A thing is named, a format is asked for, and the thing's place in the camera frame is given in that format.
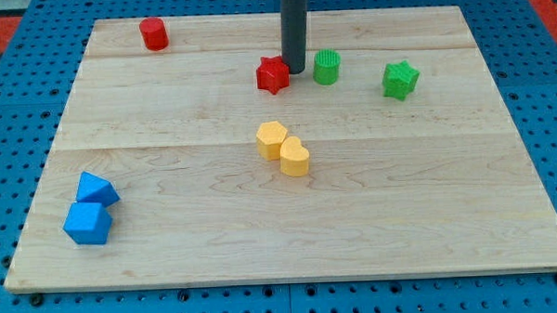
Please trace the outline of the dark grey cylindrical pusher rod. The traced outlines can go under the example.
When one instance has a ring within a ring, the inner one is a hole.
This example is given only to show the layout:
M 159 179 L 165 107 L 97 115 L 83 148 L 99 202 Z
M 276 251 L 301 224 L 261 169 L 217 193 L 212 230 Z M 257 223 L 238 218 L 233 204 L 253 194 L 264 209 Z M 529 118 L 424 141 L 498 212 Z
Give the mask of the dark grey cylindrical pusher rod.
M 281 56 L 290 74 L 305 69 L 307 0 L 280 0 Z

